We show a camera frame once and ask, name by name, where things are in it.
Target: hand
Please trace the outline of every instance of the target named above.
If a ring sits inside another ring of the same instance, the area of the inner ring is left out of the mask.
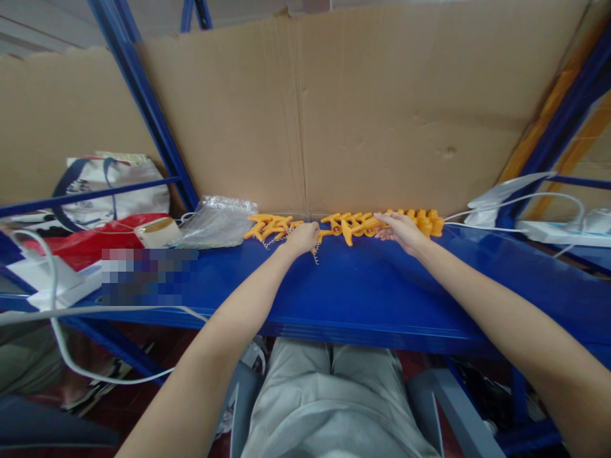
[[[385,229],[381,228],[376,238],[394,240],[410,256],[416,256],[422,247],[431,243],[431,240],[420,232],[409,216],[392,212],[389,214],[375,213],[374,218],[390,226]]]
[[[320,227],[317,222],[304,223],[294,229],[286,238],[286,246],[295,257],[313,250],[318,244]]]

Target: gray pants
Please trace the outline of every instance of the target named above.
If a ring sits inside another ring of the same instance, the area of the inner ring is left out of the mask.
[[[274,344],[242,456],[260,456],[267,438],[287,416],[321,400],[371,409],[398,426],[404,442],[421,456],[438,456],[416,425],[394,351],[286,338]]]
[[[71,331],[63,330],[69,341]],[[0,396],[51,389],[61,383],[64,368],[50,324],[31,322],[0,328]]]

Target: bag handle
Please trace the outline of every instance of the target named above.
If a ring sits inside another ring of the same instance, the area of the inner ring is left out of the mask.
[[[91,159],[81,158],[81,159],[75,160],[72,164],[70,164],[70,166],[66,169],[66,171],[62,175],[62,177],[59,179],[59,182],[57,183],[53,191],[52,197],[63,197],[63,196],[68,195],[67,191],[69,187],[76,180],[78,180],[85,166],[91,161],[92,161]],[[110,165],[115,162],[116,160],[113,158],[105,158],[104,164],[102,166],[104,169],[104,178],[106,180],[106,184],[108,185],[108,188],[110,189],[112,189],[113,187],[110,185],[110,182],[108,181],[108,169],[110,168]],[[115,196],[112,195],[112,198],[113,198],[113,219],[116,220]],[[61,205],[57,207],[52,207],[51,212],[53,213],[57,221],[59,221],[66,229],[71,230],[72,232],[83,232],[84,230],[86,230],[82,228],[81,226],[78,226],[75,222],[73,222],[64,212],[64,209]],[[100,221],[100,218],[97,218],[97,219],[93,219],[92,221],[87,221],[84,224],[89,225],[89,224],[97,223],[99,221]]]

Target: floor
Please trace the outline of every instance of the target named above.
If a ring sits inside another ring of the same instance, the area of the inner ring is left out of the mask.
[[[197,334],[195,330],[180,328],[125,323],[116,323],[116,325],[139,344],[144,344],[151,339],[154,340],[155,346],[151,350],[150,356],[155,361],[160,362],[164,369],[176,365]],[[427,356],[422,353],[399,352],[399,358],[406,378],[413,377],[430,367]],[[137,373],[132,372],[127,378],[138,377]],[[119,431],[122,440],[124,440],[158,391],[157,385],[151,382],[140,385],[118,386],[100,400],[85,418]],[[451,428],[444,418],[442,418],[442,430],[446,457],[463,457]],[[230,435],[225,434],[215,441],[209,456],[211,458],[228,458],[229,439]],[[112,458],[115,454],[115,448],[32,448],[0,452],[0,458]]]

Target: red bag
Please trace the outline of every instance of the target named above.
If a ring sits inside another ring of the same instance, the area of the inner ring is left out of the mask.
[[[159,218],[171,218],[171,216],[165,213],[132,215],[106,223],[95,230],[75,232],[68,237],[49,237],[45,239],[45,242],[49,245],[53,254],[62,258],[78,272],[102,259],[102,249],[104,248],[143,248],[142,242],[135,233],[127,233],[130,231],[129,228],[135,228]],[[101,232],[118,232],[118,234]],[[35,240],[28,240],[24,245],[39,254],[45,254]]]

